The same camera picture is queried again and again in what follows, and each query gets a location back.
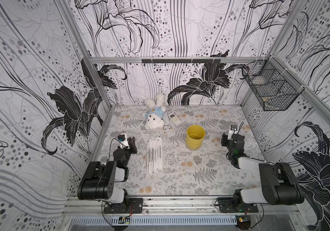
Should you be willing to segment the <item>yellow plastic cup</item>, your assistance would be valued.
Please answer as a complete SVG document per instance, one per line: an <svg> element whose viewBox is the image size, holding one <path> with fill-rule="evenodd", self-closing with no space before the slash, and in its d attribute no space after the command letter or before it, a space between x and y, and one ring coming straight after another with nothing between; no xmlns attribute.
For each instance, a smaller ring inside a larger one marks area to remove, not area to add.
<svg viewBox="0 0 330 231"><path fill-rule="evenodd" d="M191 125L186 131L186 146L191 150L197 150L201 147L206 132L199 125Z"/></svg>

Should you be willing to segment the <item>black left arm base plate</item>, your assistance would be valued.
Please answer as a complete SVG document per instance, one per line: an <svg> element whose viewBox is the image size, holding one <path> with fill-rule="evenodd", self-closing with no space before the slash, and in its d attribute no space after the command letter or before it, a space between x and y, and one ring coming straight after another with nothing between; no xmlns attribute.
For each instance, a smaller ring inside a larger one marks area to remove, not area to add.
<svg viewBox="0 0 330 231"><path fill-rule="evenodd" d="M104 214L141 214L143 198L129 198L118 204L108 204L103 207Z"/></svg>

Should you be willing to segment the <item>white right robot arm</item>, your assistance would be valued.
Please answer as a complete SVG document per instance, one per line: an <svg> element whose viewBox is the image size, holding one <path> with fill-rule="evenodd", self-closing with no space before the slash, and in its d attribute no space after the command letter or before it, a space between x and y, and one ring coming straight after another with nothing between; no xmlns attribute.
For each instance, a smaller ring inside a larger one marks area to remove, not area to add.
<svg viewBox="0 0 330 231"><path fill-rule="evenodd" d="M245 137L233 131L223 133L221 145L227 147L227 160L240 170L246 170L260 177L261 186L239 189L233 194L231 203L239 205L269 204L295 205L304 202L304 193L288 163L268 162L244 153Z"/></svg>

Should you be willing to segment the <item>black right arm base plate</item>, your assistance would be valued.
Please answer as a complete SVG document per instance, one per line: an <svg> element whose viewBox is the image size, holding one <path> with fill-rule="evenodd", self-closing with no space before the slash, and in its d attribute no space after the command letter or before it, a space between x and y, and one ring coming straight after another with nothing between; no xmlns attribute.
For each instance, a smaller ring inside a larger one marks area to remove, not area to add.
<svg viewBox="0 0 330 231"><path fill-rule="evenodd" d="M258 213L258 207L254 204L247 204L244 202L237 202L231 197L219 197L214 202L214 206L219 208L221 213Z"/></svg>

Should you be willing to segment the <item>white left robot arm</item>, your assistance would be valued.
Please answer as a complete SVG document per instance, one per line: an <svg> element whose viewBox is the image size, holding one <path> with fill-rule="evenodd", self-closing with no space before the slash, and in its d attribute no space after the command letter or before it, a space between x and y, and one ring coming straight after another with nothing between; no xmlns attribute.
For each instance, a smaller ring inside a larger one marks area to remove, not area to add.
<svg viewBox="0 0 330 231"><path fill-rule="evenodd" d="M127 191L115 187L115 184L126 182L130 157L138 151L135 137L127 138L121 134L116 140L120 145L113 152L113 160L108 160L106 164L99 161L89 163L77 190L78 199L101 200L114 206L129 206Z"/></svg>

